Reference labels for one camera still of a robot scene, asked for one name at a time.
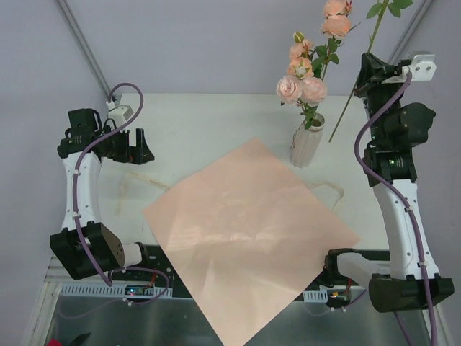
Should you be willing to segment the cream printed ribbon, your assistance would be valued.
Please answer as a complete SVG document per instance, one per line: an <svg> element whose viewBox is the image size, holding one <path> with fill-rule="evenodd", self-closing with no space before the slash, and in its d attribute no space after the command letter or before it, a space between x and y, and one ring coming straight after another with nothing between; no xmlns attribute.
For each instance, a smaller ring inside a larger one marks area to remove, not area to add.
<svg viewBox="0 0 461 346"><path fill-rule="evenodd" d="M170 185L164 182L161 182L157 179L154 179L152 177L149 177L146 174L141 174L141 173L130 171L122 178L122 181L119 185L118 203L115 209L115 216L121 215L123 204L124 204L124 201L127 195L128 184L130 180L137 180L137 181L143 182L147 185L163 190L164 192L171 189ZM343 205L345 202L345 197L344 197L345 191L341 186L335 185L334 183L329 182L329 181L306 182L305 186L309 190L314 190L320 187L327 187L329 189L332 189L334 192L336 192L339 195L339 197L337 198L336 202L331 207L331 212L335 215L338 215L341 212L341 209L343 208Z"/></svg>

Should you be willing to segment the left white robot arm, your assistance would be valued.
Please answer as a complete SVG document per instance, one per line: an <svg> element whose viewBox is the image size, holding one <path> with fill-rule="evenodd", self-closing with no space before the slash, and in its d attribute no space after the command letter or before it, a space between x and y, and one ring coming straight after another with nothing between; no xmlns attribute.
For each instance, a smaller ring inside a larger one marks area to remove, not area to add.
<svg viewBox="0 0 461 346"><path fill-rule="evenodd" d="M110 106L106 120L93 109L72 110L70 127L57 147L66 171L66 213L61 232L50 236L50 248L74 280L127 267L136 280L152 272L147 247L124 244L103 223L98 201L98 181L104 159L123 164L146 164L155 159L143 129L136 144L122 126L133 116L127 105Z"/></svg>

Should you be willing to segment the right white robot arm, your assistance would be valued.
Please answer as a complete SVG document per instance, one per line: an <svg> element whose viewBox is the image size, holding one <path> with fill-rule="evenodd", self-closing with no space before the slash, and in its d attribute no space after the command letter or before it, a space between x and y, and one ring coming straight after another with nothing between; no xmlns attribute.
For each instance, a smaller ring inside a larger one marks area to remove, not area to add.
<svg viewBox="0 0 461 346"><path fill-rule="evenodd" d="M400 103L411 82L430 81L436 69L431 53L396 65L371 53L361 57L354 93L363 101L368 116L363 131L371 139L354 154L380 206L388 249L332 249L324 275L332 284L349 279L365 288L380 313L425 310L455 290L431 255L417 201L413 149L427 142L436 114L420 102Z"/></svg>

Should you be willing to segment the pink wrapping paper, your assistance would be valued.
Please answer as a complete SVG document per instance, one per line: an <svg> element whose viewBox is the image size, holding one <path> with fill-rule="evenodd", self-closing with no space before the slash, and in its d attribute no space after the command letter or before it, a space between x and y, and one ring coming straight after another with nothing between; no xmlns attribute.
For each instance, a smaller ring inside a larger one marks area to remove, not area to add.
<svg viewBox="0 0 461 346"><path fill-rule="evenodd" d="M261 141L175 184L143 212L224 345L244 345L358 236Z"/></svg>

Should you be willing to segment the pink rose stem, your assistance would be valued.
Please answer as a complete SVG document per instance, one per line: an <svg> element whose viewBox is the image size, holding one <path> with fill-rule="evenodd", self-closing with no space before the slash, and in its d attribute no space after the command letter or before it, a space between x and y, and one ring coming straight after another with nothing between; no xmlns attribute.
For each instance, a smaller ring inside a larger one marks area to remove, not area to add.
<svg viewBox="0 0 461 346"><path fill-rule="evenodd" d="M375 26L373 28L372 34L369 35L369 43L367 46L367 50L365 51L365 55L369 55L372 53L373 46L375 44L375 40L377 37L377 34L380 30L383 18L385 16L386 12L389 12L393 17L395 18L401 18L401 13L404 9L409 8L412 6L414 1L412 0L384 0L384 1L376 1L368 10L366 19L372 19L376 17L375 21ZM337 120L334 129L328 138L328 142L331 143L332 140L334 139L334 136L336 135L336 132L339 128L339 125L341 121L343 120L343 117L345 116L345 113L349 107L349 104L352 100L352 97L355 95L355 92L357 90L359 83L359 78L356 78L356 81L354 82L354 86L352 87L352 90L349 93L349 96L347 98L347 101L341 111L341 114L339 115L339 119Z"/></svg>
<svg viewBox="0 0 461 346"><path fill-rule="evenodd" d="M285 75L277 82L276 94L282 106L294 105L300 109L301 128L307 130L321 124L317 109L328 94L324 74L329 49L326 45L315 45L301 32L295 32L293 40L290 62Z"/></svg>
<svg viewBox="0 0 461 346"><path fill-rule="evenodd" d="M337 50L349 32L354 29L349 19L352 4L353 1L330 0L323 6L321 34L326 41L322 45L315 46L310 55L314 76L321 80L325 79L330 63L339 64Z"/></svg>

